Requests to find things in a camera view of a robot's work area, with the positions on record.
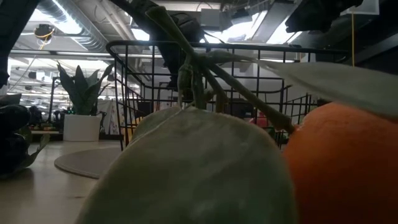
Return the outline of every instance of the pipe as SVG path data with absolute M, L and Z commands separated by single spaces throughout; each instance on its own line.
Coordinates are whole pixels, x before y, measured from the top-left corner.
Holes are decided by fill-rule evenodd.
M 119 23 L 119 25 L 122 27 L 122 30 L 127 34 L 129 37 L 129 40 L 136 40 L 134 35 L 131 33 L 131 30 L 129 30 L 125 25 L 124 21 L 120 18 L 118 12 L 109 4 L 108 0 L 103 0 L 102 5 L 109 10 L 109 12 L 113 15 L 113 17 L 116 19 L 116 21 Z
M 84 37 L 73 37 L 73 40 L 88 51 L 106 51 L 105 46 L 108 41 L 73 1 L 41 0 L 37 9 L 50 16 L 54 26 L 60 30 L 65 28 L 65 24 L 69 22 L 77 24 L 81 28 L 79 35 Z
M 111 23 L 113 28 L 116 30 L 116 32 L 122 37 L 123 40 L 128 40 L 128 37 L 125 35 L 125 33 L 120 29 L 120 27 L 115 23 L 114 19 L 111 17 L 111 15 L 107 12 L 105 7 L 101 4 L 100 0 L 95 0 L 95 4 L 99 9 L 102 10 L 104 13 L 106 19 Z

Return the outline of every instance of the ventilation duct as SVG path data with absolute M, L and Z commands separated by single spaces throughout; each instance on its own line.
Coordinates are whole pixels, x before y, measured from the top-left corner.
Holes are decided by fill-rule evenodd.
M 90 52 L 106 52 L 107 40 L 73 1 L 41 0 L 37 9 L 52 18 L 54 26 Z

